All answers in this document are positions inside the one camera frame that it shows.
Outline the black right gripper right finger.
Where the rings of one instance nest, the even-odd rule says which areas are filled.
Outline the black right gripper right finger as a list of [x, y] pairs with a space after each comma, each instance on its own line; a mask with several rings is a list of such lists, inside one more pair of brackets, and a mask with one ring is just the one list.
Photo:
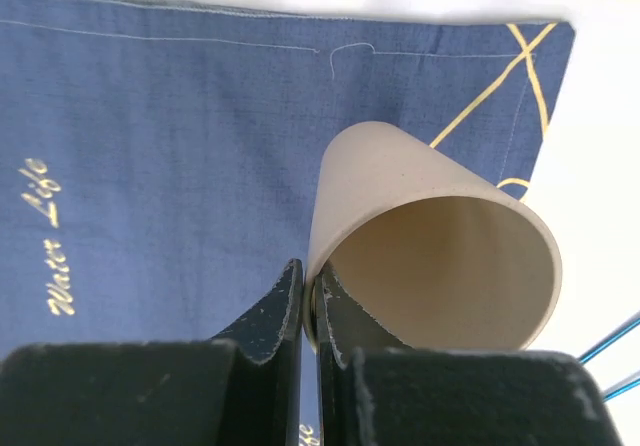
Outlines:
[[314, 282], [325, 445], [618, 445], [592, 377], [547, 351], [413, 349], [332, 270]]

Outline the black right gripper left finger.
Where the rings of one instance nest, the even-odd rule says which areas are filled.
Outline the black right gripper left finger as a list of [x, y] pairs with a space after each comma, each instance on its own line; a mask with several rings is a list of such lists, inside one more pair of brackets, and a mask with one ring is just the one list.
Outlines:
[[1, 364], [5, 445], [293, 445], [303, 272], [201, 341], [34, 344]]

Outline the beige cup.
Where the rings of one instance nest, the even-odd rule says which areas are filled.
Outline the beige cup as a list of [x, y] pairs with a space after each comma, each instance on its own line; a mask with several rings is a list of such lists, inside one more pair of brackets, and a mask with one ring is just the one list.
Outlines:
[[519, 350], [549, 321], [562, 261], [525, 204], [400, 128], [361, 122], [321, 162], [303, 297], [331, 267], [417, 348]]

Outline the blue fish-print placemat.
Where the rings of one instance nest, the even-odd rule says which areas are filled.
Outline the blue fish-print placemat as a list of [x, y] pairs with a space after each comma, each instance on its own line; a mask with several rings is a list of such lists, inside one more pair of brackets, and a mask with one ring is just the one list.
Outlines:
[[[448, 26], [144, 0], [1, 0], [1, 364], [207, 340], [306, 251], [320, 157], [387, 120], [513, 196], [566, 23]], [[317, 440], [300, 350], [298, 440]]]

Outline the blue metal spoon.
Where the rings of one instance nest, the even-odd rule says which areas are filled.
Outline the blue metal spoon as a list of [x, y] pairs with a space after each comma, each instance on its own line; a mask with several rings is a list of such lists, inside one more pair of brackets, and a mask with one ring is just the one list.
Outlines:
[[586, 352], [584, 352], [578, 358], [578, 361], [581, 364], [586, 364], [587, 362], [591, 361], [597, 355], [601, 354], [604, 350], [612, 346], [615, 342], [619, 341], [626, 334], [633, 331], [636, 327], [639, 326], [639, 323], [640, 323], [640, 313], [636, 312], [633, 316], [625, 320], [621, 325], [619, 325], [613, 331], [607, 334], [598, 343], [596, 343], [594, 346], [592, 346]]

